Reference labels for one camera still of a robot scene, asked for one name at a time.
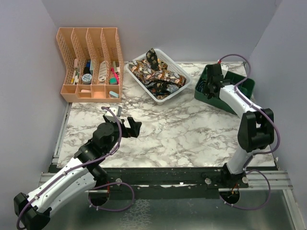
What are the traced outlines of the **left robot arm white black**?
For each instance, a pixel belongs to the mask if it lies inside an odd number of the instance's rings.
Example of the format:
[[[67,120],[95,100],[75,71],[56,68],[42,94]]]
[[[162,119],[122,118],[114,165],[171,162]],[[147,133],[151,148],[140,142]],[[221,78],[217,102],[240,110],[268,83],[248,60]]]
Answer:
[[[41,230],[51,216],[67,202],[88,189],[109,189],[124,182],[109,182],[100,163],[118,149],[122,138],[137,138],[141,122],[128,117],[129,127],[114,114],[104,116],[93,136],[75,153],[69,163],[36,190],[19,193],[13,199],[19,230]]]

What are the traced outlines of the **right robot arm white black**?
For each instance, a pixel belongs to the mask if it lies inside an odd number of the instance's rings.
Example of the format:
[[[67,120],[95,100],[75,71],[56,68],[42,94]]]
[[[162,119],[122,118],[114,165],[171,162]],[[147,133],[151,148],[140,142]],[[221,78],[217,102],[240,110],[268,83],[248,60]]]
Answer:
[[[243,95],[236,85],[226,80],[220,63],[205,67],[207,80],[202,92],[228,104],[241,119],[237,140],[239,147],[231,160],[221,169],[220,181],[232,187],[245,176],[245,169],[258,150],[267,148],[274,141],[274,114],[263,109]]]

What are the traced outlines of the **pile of patterned ties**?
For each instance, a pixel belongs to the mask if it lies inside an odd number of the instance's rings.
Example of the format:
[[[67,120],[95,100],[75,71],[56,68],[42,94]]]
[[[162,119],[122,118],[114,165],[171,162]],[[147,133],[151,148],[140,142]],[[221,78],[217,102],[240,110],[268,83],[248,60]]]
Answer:
[[[156,51],[151,48],[146,58],[132,60],[129,70],[158,100],[162,100],[178,91],[186,84],[186,77],[168,69],[168,65],[160,60]]]

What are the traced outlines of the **rolled tie in tray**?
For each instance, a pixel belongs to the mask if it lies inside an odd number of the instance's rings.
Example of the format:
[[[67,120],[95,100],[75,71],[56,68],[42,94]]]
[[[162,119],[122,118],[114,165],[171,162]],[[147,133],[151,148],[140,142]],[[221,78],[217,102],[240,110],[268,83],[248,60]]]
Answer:
[[[203,92],[205,83],[206,83],[206,80],[204,80],[203,78],[200,78],[196,85],[196,91]]]

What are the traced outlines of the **green compartment tray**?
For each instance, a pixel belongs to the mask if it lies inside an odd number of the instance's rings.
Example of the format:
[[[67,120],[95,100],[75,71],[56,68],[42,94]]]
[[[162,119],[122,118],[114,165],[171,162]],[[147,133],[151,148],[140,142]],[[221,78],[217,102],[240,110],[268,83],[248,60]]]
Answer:
[[[203,78],[204,80],[207,80],[207,66],[205,66],[204,70],[201,73],[200,78]],[[245,77],[240,75],[240,74],[236,74],[234,72],[231,72],[230,70],[228,70],[227,74],[224,76],[225,80],[230,80],[231,84],[235,85],[238,82],[240,82],[241,80],[243,80]],[[255,81],[253,79],[247,79],[245,80],[242,84],[240,84],[238,86],[238,89],[247,97],[247,98],[251,98],[253,90],[255,87]],[[198,101],[204,102],[208,105],[211,105],[213,107],[216,107],[218,109],[224,110],[226,112],[229,112],[231,114],[235,115],[235,112],[231,109],[231,107],[217,99],[217,98],[211,98],[211,99],[207,99],[207,97],[202,93],[202,92],[198,92],[196,91],[196,87],[195,87],[195,92],[194,92],[194,98]]]

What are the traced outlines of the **white plastic lattice basket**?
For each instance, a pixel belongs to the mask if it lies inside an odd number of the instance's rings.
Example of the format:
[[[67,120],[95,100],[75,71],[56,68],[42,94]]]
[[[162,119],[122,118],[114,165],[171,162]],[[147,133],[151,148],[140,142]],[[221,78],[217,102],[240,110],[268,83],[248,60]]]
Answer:
[[[151,48],[125,65],[125,70],[159,105],[174,98],[191,83],[191,77],[160,49]]]

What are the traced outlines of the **teal eraser block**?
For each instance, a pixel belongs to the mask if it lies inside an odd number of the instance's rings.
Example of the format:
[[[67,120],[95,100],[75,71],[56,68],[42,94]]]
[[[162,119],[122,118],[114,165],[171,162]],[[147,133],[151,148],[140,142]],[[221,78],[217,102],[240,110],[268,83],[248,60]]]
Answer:
[[[110,84],[110,85],[118,85],[118,80],[117,80],[117,78],[116,78],[116,77],[110,78],[109,84]]]

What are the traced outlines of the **pink marker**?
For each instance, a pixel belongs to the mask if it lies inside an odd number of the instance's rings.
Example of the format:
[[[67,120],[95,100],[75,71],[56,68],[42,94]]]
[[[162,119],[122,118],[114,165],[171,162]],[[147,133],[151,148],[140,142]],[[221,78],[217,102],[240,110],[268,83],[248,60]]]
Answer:
[[[112,74],[113,74],[112,77],[116,77],[117,80],[118,80],[118,84],[119,84],[119,77],[118,77],[117,73],[115,72],[114,68],[111,68],[111,72],[112,72]]]

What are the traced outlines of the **round blue tin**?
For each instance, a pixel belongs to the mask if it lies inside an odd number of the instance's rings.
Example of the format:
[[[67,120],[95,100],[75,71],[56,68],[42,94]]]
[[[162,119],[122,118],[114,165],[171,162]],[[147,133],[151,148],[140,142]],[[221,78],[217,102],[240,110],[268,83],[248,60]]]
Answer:
[[[82,75],[82,83],[83,84],[86,84],[86,85],[91,84],[92,83],[92,79],[93,79],[93,77],[92,77],[92,75],[90,73]]]

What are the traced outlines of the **peach plastic desk organizer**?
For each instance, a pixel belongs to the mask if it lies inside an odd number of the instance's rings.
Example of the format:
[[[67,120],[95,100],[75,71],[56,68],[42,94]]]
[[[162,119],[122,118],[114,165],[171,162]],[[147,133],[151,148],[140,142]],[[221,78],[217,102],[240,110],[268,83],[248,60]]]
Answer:
[[[69,103],[119,103],[123,88],[123,54],[116,27],[61,27],[56,40],[66,66],[60,94]],[[110,85],[114,68],[118,85]],[[90,73],[91,84],[82,83]]]

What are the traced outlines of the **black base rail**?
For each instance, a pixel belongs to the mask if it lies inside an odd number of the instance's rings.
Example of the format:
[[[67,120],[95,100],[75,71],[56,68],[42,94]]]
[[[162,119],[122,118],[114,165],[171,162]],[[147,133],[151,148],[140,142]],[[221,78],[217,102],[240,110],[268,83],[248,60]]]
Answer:
[[[107,187],[91,190],[89,196],[103,200],[218,199],[220,192],[247,188],[243,172],[230,175],[225,167],[107,168]]]

